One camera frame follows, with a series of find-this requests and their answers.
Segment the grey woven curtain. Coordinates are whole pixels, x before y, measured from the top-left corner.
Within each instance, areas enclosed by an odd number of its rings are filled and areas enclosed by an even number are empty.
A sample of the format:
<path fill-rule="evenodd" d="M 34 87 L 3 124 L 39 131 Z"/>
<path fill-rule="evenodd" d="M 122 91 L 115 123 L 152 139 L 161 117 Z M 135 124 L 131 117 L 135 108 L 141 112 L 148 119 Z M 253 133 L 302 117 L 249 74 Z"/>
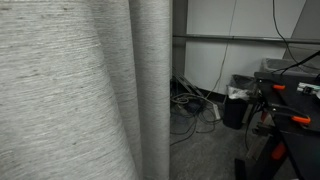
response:
<path fill-rule="evenodd" d="M 0 0 L 0 180 L 169 180 L 172 0 Z"/>

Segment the white power strip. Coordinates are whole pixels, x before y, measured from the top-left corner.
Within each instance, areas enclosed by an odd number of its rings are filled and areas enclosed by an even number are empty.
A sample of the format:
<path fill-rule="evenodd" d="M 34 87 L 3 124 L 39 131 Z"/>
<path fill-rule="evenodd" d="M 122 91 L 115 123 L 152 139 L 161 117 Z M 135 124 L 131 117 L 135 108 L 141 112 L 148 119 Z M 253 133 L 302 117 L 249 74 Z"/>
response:
<path fill-rule="evenodd" d="M 212 104 L 212 107 L 213 107 L 213 111 L 214 111 L 216 120 L 220 120 L 221 116 L 220 116 L 220 112 L 219 112 L 218 106 L 216 104 Z"/>

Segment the black trash bin with liner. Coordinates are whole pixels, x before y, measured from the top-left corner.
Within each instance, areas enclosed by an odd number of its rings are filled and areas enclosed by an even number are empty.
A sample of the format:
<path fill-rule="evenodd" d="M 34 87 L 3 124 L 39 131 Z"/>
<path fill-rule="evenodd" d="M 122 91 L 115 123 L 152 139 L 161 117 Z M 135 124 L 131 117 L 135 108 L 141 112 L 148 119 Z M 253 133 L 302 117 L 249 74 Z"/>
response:
<path fill-rule="evenodd" d="M 256 95 L 254 77 L 234 74 L 226 88 L 223 124 L 232 129 L 241 129 L 253 108 Z"/>

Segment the grey plastic bin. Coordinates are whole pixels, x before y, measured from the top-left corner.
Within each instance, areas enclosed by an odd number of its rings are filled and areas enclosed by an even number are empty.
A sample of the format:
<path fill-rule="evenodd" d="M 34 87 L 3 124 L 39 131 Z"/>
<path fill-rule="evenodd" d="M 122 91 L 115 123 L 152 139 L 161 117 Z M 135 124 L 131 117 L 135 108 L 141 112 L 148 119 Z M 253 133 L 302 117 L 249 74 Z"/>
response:
<path fill-rule="evenodd" d="M 263 59 L 260 65 L 261 72 L 275 72 L 281 73 L 282 68 L 289 67 L 294 64 L 293 60 L 289 59 Z M 316 76 L 319 74 L 319 70 L 313 64 L 307 64 L 300 67 L 294 67 L 286 71 L 288 75 L 301 75 L 301 76 Z"/>

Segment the black work table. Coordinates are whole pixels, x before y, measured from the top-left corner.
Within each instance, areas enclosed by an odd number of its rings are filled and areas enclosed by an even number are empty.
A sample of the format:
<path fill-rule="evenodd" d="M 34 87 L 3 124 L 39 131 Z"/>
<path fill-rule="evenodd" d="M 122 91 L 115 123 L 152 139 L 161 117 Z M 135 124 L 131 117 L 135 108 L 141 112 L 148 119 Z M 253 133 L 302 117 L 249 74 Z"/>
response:
<path fill-rule="evenodd" d="M 268 140 L 257 161 L 248 166 L 242 160 L 235 161 L 236 180 L 272 180 L 285 160 L 290 160 L 298 180 L 320 180 L 320 105 L 317 95 L 305 95 L 297 91 L 300 82 L 319 85 L 317 77 L 280 75 L 256 72 L 259 78 L 272 79 L 286 86 L 274 90 L 257 82 L 260 91 L 258 103 L 265 120 L 255 132 L 266 135 Z M 273 116 L 266 110 L 271 104 L 279 104 L 298 110 L 311 118 L 309 125 L 292 121 L 287 116 Z"/>

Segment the white item on table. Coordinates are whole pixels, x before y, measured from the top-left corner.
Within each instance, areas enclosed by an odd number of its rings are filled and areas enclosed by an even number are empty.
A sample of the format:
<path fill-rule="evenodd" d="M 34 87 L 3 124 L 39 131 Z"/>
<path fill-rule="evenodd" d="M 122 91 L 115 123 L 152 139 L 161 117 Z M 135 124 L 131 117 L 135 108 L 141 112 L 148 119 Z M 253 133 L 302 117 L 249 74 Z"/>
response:
<path fill-rule="evenodd" d="M 297 86 L 297 91 L 305 95 L 315 95 L 320 91 L 320 86 L 300 82 Z"/>

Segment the metal wall rail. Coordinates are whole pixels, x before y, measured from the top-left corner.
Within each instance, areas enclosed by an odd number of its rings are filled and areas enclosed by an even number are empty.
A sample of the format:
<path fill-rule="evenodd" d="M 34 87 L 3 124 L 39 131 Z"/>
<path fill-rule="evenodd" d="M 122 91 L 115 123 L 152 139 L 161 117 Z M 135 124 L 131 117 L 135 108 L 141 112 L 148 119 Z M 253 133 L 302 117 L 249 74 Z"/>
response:
<path fill-rule="evenodd" d="M 270 37 L 249 37 L 249 36 L 222 36 L 222 35 L 198 35 L 198 34 L 186 34 L 186 35 L 173 35 L 175 38 L 186 39 L 204 39 L 204 40 L 231 40 L 231 41 L 255 41 L 255 42 L 273 42 L 273 43 L 293 43 L 293 44 L 310 44 L 320 45 L 320 40 L 313 39 L 285 39 L 282 38 L 270 38 Z"/>

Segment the upper orange-handled clamp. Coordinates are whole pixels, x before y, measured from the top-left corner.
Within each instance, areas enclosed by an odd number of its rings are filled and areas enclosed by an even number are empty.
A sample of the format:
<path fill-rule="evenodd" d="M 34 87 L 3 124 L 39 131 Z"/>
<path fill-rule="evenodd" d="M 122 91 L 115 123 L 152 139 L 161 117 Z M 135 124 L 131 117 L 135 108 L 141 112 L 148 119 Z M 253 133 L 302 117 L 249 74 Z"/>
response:
<path fill-rule="evenodd" d="M 284 90 L 286 88 L 284 84 L 274 81 L 272 79 L 259 78 L 257 82 L 264 87 L 268 87 L 274 90 Z"/>

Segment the orange-handled clamp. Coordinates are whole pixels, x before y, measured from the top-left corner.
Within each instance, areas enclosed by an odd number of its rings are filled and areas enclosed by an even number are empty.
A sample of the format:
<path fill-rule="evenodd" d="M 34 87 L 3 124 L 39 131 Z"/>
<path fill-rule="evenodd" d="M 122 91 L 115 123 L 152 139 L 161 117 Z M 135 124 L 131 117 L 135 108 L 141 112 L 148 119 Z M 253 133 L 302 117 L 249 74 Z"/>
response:
<path fill-rule="evenodd" d="M 264 87 L 268 87 L 274 90 L 284 90 L 286 88 L 284 84 L 274 81 L 272 79 L 259 78 L 257 82 Z"/>
<path fill-rule="evenodd" d="M 302 125 L 309 125 L 311 123 L 311 118 L 291 107 L 279 105 L 279 104 L 271 104 L 266 107 L 266 110 L 271 113 L 273 116 L 275 115 L 282 115 L 289 117 L 292 121 L 295 121 Z"/>

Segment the lower orange-handled clamp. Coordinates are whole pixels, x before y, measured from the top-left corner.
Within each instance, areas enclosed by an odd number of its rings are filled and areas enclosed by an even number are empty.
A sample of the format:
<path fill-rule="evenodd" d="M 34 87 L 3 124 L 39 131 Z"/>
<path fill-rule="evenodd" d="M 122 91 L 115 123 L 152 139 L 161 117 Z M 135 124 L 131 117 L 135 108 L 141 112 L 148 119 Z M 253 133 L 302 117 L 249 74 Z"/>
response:
<path fill-rule="evenodd" d="M 309 125 L 311 123 L 311 118 L 291 107 L 279 105 L 279 104 L 271 104 L 266 107 L 266 110 L 271 113 L 273 116 L 275 115 L 282 115 L 289 117 L 292 121 L 295 121 L 302 125 Z"/>

